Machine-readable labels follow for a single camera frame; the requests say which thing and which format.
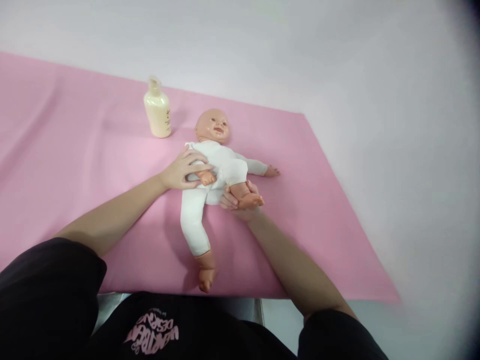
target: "black sleeve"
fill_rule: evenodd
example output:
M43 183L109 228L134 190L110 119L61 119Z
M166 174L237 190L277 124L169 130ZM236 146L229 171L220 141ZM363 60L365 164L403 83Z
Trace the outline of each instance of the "black sleeve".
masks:
M298 341L298 358L387 360L358 320L335 310L319 311L307 320Z
M66 358L89 340L107 266L88 247L54 238L0 273L0 358Z

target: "pink cloth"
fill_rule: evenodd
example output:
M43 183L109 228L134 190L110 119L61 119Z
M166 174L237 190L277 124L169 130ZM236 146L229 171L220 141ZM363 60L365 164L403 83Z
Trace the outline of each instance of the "pink cloth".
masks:
M264 211L347 299L399 299L302 114L164 88L173 133L158 139L146 91L146 82L0 53L0 270L161 171L195 141L199 114L220 108L232 128L228 146L281 170L277 178L249 175ZM161 196L105 256L102 292L200 294L181 196ZM219 265L212 295L286 297L244 224L219 206L205 207L203 223Z

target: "doll face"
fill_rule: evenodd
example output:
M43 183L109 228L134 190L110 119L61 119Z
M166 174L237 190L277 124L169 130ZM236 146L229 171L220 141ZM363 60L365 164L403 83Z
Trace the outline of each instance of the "doll face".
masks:
M196 138L199 142L213 140L225 143L230 136L227 115L219 109L210 109L200 115L195 126Z

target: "white doll outfit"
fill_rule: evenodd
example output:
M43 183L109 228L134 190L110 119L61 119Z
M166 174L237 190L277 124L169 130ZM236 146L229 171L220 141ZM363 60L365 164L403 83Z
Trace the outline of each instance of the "white doll outfit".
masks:
M258 160L250 160L237 154L230 148L213 140L202 142L187 142L190 149L202 153L214 168L211 171L216 181L208 186L198 185L194 189L183 190L181 196L180 224L183 235L190 247L193 256L198 257L210 250L210 242L202 225L202 216L205 203L218 205L224 187L247 181L247 173L263 176L268 166ZM188 175L187 180L198 180L194 173Z

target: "cream bottle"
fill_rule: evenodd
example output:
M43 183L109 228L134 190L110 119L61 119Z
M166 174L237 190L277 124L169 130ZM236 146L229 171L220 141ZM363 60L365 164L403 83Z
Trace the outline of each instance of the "cream bottle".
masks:
M162 92L162 83L156 76L148 78L148 91L143 97L150 130L157 138L166 138L172 132L170 127L170 102Z

